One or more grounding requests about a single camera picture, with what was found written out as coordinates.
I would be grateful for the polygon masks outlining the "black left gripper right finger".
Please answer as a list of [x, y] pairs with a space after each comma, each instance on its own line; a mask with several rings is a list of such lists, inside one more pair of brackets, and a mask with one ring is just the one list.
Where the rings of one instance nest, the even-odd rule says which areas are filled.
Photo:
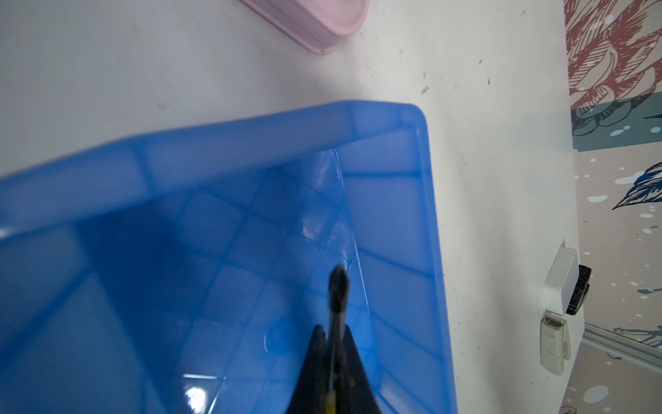
[[335, 412], [381, 414], [348, 327], [344, 330], [335, 358]]

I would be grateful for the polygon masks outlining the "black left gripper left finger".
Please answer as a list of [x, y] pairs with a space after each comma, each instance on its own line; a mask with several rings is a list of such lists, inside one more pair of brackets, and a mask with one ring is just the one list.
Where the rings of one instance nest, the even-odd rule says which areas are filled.
[[326, 411], [328, 389], [329, 364], [325, 332], [321, 325], [317, 325], [312, 331], [303, 366], [285, 413], [323, 414]]

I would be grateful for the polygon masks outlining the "yellow black handled screwdriver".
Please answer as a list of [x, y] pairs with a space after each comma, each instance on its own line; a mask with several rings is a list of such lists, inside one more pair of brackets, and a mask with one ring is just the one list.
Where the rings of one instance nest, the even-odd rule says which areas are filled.
[[347, 353], [344, 347], [345, 319], [348, 307], [350, 281], [346, 267], [337, 265], [329, 274], [329, 332], [325, 346], [327, 390], [325, 413], [341, 413], [338, 397], [347, 386]]

